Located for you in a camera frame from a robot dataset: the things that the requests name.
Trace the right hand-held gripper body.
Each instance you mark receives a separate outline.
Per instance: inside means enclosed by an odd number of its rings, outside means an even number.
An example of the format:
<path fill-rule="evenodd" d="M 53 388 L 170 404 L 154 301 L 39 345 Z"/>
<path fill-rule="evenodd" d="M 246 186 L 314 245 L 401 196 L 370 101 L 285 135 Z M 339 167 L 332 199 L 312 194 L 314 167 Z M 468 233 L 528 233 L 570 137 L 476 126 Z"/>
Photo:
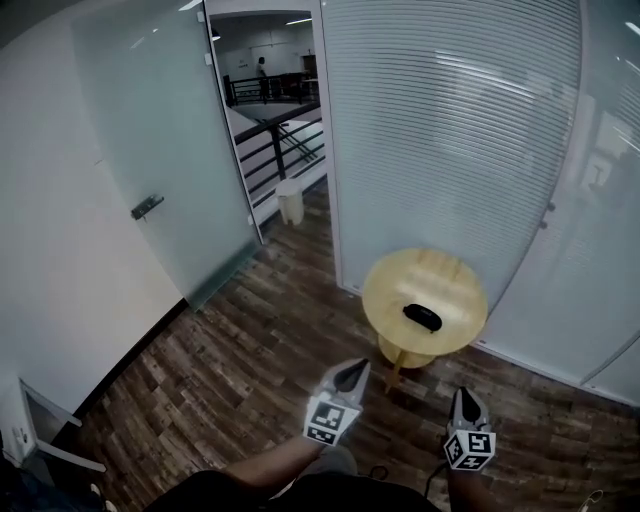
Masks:
<path fill-rule="evenodd" d="M 452 429 L 444 453 L 450 469 L 479 472 L 495 456 L 496 434 L 486 423 Z"/>

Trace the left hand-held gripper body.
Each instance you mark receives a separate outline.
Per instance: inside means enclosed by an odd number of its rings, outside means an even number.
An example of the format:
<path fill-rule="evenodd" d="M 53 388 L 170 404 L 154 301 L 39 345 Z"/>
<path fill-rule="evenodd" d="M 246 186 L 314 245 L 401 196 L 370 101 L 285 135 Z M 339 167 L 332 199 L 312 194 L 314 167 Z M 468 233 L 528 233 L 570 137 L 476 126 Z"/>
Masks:
<path fill-rule="evenodd" d="M 302 434 L 317 443 L 336 446 L 363 411 L 363 386 L 339 391 L 328 381 L 320 382 L 307 403 Z"/>

